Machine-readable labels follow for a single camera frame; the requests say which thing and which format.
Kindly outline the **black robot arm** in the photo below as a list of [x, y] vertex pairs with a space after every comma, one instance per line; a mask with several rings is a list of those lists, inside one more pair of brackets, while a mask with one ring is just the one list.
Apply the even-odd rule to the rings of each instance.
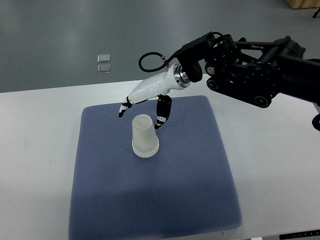
[[230, 34], [209, 32], [174, 53], [188, 79], [210, 77], [217, 93], [267, 108], [279, 93], [320, 103], [320, 61], [304, 59], [306, 49], [289, 36], [273, 42], [234, 41]]

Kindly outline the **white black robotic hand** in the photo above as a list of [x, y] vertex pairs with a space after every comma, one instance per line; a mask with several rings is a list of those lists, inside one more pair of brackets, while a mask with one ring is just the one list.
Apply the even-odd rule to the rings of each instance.
[[118, 116], [121, 118], [125, 111], [134, 104], [158, 97], [154, 128], [159, 129], [169, 119], [171, 113], [172, 99], [168, 96], [168, 93], [170, 90], [184, 89], [178, 78], [180, 66], [179, 63], [176, 63], [168, 71], [142, 80], [121, 103]]

